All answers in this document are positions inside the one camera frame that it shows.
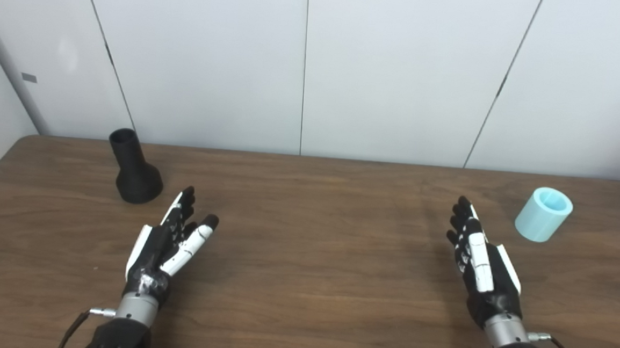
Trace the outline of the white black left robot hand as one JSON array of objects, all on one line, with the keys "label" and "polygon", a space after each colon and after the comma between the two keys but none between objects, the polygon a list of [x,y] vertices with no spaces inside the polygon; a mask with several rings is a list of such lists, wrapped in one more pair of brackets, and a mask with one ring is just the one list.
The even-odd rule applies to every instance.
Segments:
[{"label": "white black left robot hand", "polygon": [[162,307],[170,295],[173,276],[187,264],[211,237],[219,224],[215,214],[200,223],[194,214],[195,188],[182,190],[157,226],[144,225],[125,270],[123,294],[150,296]]}]

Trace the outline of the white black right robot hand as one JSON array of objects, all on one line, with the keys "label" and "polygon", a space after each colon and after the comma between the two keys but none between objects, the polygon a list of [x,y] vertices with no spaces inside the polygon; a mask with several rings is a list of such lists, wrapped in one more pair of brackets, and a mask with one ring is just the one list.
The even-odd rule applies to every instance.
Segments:
[{"label": "white black right robot hand", "polygon": [[466,196],[452,207],[446,237],[466,287],[467,311],[480,328],[498,315],[523,317],[520,281],[502,245],[489,242],[473,203]]}]

